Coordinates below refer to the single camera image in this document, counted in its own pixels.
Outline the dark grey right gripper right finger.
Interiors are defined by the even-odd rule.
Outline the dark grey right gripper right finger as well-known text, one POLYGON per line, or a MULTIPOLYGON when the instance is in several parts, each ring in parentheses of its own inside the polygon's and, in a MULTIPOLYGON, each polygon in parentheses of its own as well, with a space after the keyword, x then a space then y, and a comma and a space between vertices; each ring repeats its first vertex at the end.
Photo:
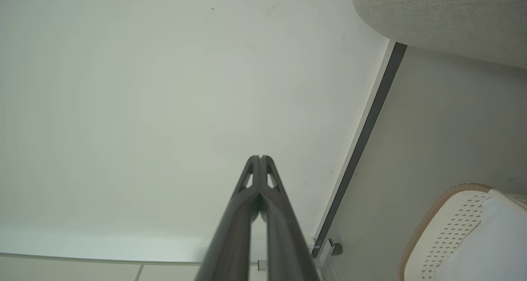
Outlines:
POLYGON ((267 224, 268 279, 318 281, 317 268, 273 159, 261 157, 262 215, 267 224))

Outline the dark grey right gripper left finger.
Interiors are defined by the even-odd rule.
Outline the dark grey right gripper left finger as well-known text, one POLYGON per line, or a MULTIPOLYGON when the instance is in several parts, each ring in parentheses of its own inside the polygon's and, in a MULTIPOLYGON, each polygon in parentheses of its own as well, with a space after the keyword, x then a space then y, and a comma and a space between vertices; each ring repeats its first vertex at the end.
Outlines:
POLYGON ((251 156, 230 197, 196 281, 248 281, 252 223, 260 210, 259 156, 251 156))

